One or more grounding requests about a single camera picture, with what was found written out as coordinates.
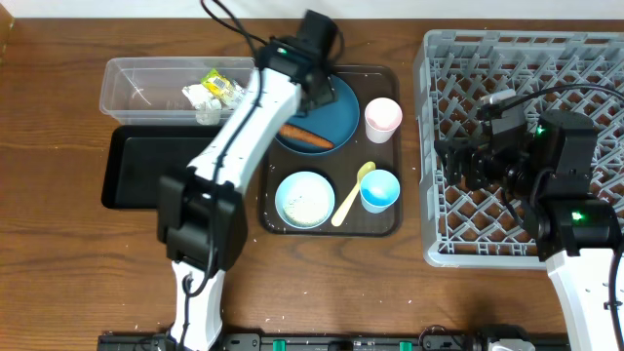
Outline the orange carrot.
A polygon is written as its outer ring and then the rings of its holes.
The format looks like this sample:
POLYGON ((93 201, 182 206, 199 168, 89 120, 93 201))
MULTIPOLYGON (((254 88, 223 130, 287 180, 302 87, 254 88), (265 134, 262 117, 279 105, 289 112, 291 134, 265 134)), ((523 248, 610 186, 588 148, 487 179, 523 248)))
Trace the orange carrot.
POLYGON ((334 144, 331 141, 291 124, 283 125, 279 130, 279 135, 281 137, 303 141, 322 149, 334 148, 334 144))

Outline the green snack wrapper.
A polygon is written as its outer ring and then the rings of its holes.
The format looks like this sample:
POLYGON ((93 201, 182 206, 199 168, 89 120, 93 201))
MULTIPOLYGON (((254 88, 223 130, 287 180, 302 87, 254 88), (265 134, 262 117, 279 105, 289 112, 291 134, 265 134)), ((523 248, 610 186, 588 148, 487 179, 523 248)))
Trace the green snack wrapper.
POLYGON ((236 81, 229 80, 214 68, 201 79, 201 84, 230 109, 236 109, 245 94, 236 81))

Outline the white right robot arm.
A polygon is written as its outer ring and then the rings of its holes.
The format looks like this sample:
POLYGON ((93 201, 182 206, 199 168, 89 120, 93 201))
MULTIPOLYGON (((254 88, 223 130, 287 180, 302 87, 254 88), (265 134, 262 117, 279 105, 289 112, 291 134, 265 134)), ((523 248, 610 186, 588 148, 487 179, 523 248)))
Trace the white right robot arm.
POLYGON ((573 350, 623 347, 623 233, 612 205, 590 191, 598 135, 581 113, 549 110, 530 133, 522 115, 487 121, 488 136, 437 140, 448 183, 497 185, 521 202, 517 222, 562 306, 573 350))

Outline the pink plastic cup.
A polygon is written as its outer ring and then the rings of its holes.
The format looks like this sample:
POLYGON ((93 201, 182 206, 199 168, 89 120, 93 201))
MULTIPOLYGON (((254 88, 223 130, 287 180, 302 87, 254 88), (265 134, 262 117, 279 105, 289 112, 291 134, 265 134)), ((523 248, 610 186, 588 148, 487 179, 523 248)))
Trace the pink plastic cup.
POLYGON ((398 102, 388 97, 378 97, 365 108, 367 138, 373 143, 388 141, 399 128, 403 110, 398 102))

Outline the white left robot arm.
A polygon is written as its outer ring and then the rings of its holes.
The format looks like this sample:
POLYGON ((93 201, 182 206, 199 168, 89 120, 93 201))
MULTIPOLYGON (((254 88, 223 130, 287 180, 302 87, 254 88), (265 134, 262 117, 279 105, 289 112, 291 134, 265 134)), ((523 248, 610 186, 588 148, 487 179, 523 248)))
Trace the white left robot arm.
POLYGON ((330 52, 340 36, 332 19, 307 11, 294 36, 271 38, 255 53, 247 92, 215 139, 185 169, 161 177, 157 238, 176 280, 166 349, 210 350, 218 341, 225 273, 247 240, 249 182, 291 117, 336 101, 330 52))

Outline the light blue plastic cup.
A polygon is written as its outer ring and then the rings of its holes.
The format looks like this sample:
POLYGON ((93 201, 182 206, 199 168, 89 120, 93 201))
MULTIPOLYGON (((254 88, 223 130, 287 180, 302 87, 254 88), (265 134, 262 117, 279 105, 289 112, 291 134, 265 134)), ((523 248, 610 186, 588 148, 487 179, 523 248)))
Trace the light blue plastic cup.
POLYGON ((364 209, 369 213, 380 214, 384 212, 397 202, 400 194, 400 182, 389 171, 371 171, 361 181, 361 202, 364 209))

